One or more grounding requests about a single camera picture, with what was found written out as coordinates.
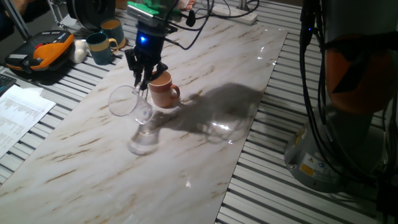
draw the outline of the mug handle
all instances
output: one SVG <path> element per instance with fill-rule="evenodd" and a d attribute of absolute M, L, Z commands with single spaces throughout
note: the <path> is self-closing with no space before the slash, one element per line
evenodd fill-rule
<path fill-rule="evenodd" d="M 119 51 L 118 42 L 117 42 L 114 38 L 109 38 L 108 41 L 109 41 L 109 42 L 114 42 L 114 43 L 116 44 L 116 50 L 115 50 L 115 51 L 112 51 L 112 54 L 115 54 L 116 52 L 118 52 L 118 51 Z"/>
<path fill-rule="evenodd" d="M 172 84 L 172 86 L 170 86 L 170 88 L 174 89 L 177 92 L 177 96 L 172 95 L 172 99 L 176 100 L 180 97 L 180 88 L 174 84 Z"/>

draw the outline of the white marble tabletop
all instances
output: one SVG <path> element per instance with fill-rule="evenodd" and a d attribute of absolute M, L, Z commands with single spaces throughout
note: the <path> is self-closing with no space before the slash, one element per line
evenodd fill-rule
<path fill-rule="evenodd" d="M 0 223 L 213 223 L 286 34 L 210 19 L 165 44 L 181 103 L 146 126 L 107 107 L 122 60 L 0 187 Z"/>

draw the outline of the white object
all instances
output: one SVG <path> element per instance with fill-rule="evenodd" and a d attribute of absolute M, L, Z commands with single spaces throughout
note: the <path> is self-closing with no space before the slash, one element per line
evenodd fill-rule
<path fill-rule="evenodd" d="M 85 42 L 81 41 L 81 40 L 76 40 L 75 41 L 75 49 L 82 49 L 84 51 L 87 51 L 87 45 Z"/>
<path fill-rule="evenodd" d="M 10 150 L 55 103 L 12 86 L 0 98 L 0 157 Z"/>
<path fill-rule="evenodd" d="M 244 10 L 240 10 L 240 9 L 236 9 L 234 7 L 229 7 L 231 9 L 231 15 L 229 14 L 229 9 L 227 5 L 224 4 L 217 4 L 214 8 L 213 8 L 213 12 L 217 15 L 221 15 L 221 16 L 240 16 L 244 13 L 247 13 Z M 256 21 L 257 21 L 257 14 L 255 13 L 249 13 L 248 15 L 242 16 L 242 17 L 238 17 L 238 18 L 231 18 L 230 20 L 232 21 L 236 21 L 236 22 L 240 22 L 242 24 L 246 24 L 246 25 L 253 25 Z"/>
<path fill-rule="evenodd" d="M 70 56 L 70 60 L 73 63 L 82 63 L 87 55 L 87 51 L 84 51 L 82 49 L 77 49 L 75 52 Z"/>

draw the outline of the clear drinking glass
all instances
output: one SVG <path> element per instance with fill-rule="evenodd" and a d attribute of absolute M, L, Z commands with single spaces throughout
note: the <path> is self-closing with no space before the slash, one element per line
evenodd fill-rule
<path fill-rule="evenodd" d="M 139 96 L 139 86 L 128 85 L 115 89 L 108 100 L 110 112 L 115 116 L 130 116 L 140 124 L 146 124 L 152 119 L 152 105 Z"/>

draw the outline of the orange mug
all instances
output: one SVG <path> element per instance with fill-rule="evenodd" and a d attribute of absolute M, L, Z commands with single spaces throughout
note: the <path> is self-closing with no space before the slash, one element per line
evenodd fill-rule
<path fill-rule="evenodd" d="M 170 108 L 180 97 L 180 88 L 172 83 L 169 72 L 163 72 L 159 78 L 150 82 L 149 90 L 155 105 L 161 108 Z"/>

